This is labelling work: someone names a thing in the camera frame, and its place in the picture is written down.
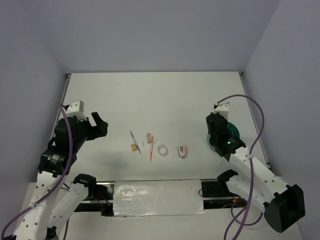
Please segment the yellow eraser block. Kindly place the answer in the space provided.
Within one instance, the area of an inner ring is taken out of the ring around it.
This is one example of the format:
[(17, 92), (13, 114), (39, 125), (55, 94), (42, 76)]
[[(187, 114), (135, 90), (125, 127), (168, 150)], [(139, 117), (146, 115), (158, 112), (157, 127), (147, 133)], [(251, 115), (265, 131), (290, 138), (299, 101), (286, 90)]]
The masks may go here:
[(138, 147), (137, 147), (137, 145), (134, 143), (134, 144), (131, 144), (131, 149), (132, 149), (133, 151), (137, 151), (137, 150), (138, 150)]

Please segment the grey beige eraser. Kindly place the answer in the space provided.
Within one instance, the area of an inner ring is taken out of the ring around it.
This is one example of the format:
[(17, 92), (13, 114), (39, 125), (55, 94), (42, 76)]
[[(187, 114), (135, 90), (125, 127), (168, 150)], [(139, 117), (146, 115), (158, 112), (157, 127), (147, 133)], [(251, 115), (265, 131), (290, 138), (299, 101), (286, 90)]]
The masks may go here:
[(147, 133), (147, 134), (146, 134), (146, 140), (147, 140), (147, 143), (148, 143), (148, 144), (152, 142), (152, 135), (151, 135), (151, 133)]

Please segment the clear tape roll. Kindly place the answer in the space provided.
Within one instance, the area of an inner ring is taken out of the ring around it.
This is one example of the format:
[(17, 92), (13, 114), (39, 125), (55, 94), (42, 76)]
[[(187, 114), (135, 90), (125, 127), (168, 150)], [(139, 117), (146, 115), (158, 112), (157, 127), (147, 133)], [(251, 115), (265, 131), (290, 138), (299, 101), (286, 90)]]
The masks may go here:
[(165, 145), (161, 144), (158, 146), (157, 152), (161, 157), (165, 157), (168, 154), (168, 148)]

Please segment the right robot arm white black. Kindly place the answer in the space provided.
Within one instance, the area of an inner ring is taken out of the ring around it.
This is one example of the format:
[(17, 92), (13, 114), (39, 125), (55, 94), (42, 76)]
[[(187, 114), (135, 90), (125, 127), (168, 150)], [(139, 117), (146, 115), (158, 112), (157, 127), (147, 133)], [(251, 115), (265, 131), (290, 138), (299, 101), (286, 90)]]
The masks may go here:
[(223, 196), (236, 194), (259, 209), (269, 226), (278, 233), (306, 215), (303, 190), (276, 176), (237, 136), (228, 131), (227, 120), (219, 113), (206, 117), (209, 144), (230, 164), (217, 184)]

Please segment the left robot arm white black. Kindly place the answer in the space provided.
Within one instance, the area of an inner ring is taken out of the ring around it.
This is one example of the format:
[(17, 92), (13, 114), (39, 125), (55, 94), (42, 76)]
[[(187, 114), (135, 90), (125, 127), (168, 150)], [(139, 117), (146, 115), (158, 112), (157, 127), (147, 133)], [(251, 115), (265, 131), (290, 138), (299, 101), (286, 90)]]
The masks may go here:
[(96, 178), (80, 173), (74, 178), (65, 196), (57, 201), (82, 145), (107, 135), (108, 123), (97, 112), (91, 115), (94, 126), (88, 117), (77, 116), (75, 113), (65, 114), (57, 122), (54, 137), (40, 157), (31, 201), (19, 215), (21, 223), (13, 235), (7, 236), (8, 240), (57, 240), (62, 230), (67, 229), (69, 219), (80, 202), (97, 196)]

